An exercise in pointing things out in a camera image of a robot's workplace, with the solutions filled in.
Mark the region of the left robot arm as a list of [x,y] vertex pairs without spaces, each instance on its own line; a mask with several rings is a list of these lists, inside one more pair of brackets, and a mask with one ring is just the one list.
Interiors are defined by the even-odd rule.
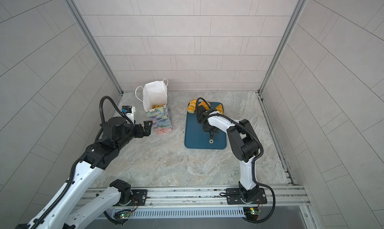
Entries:
[[131,185],[115,180],[99,196],[85,206],[75,206],[92,182],[119,155],[120,150],[134,138],[151,135],[152,122],[132,124],[123,117],[113,117],[102,125],[103,137],[86,148],[71,167],[69,178],[50,202],[28,223],[18,229],[84,229],[110,207],[127,206],[139,201],[132,194]]

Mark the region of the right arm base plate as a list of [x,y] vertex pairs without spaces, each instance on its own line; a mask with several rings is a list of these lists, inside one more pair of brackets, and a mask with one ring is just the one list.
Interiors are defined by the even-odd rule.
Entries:
[[239,189],[227,188],[225,198],[228,205],[266,205],[268,203],[265,190],[262,188],[257,189],[256,197],[249,202],[246,202],[240,195]]

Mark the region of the yellow striped fake croissant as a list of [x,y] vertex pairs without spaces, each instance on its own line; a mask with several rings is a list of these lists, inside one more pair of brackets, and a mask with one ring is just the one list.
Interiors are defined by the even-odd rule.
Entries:
[[223,105],[222,104],[219,104],[218,106],[216,106],[216,111],[222,115],[224,115],[224,108],[223,108]]

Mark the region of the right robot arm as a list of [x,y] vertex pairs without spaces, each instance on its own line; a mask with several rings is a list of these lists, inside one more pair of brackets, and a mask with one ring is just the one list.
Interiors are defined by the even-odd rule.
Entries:
[[240,162],[241,177],[236,196],[246,204],[266,204],[265,192],[256,182],[255,169],[256,159],[263,155],[264,149],[249,121],[233,120],[215,108],[203,105],[197,106],[195,113],[203,131],[209,132],[210,136],[223,131],[229,139],[232,153]]

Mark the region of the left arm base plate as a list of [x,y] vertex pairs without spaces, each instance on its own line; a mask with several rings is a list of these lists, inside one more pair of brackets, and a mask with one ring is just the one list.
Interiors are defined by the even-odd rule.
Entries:
[[144,206],[147,199],[147,190],[130,190],[121,193],[119,206]]

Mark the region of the round fake bun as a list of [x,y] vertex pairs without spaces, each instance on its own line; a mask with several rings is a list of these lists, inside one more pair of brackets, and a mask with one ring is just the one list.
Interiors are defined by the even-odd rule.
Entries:
[[200,102],[199,106],[203,106],[205,110],[209,110],[211,108],[210,103],[205,101]]

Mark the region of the floral paper bag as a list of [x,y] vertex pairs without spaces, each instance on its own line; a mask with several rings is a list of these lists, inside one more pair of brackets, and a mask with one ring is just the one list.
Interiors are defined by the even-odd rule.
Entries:
[[[136,98],[143,103],[144,111],[153,122],[152,128],[157,134],[171,132],[171,112],[168,104],[168,79],[147,83],[138,86],[135,90]],[[154,105],[166,104],[163,107],[153,109]]]

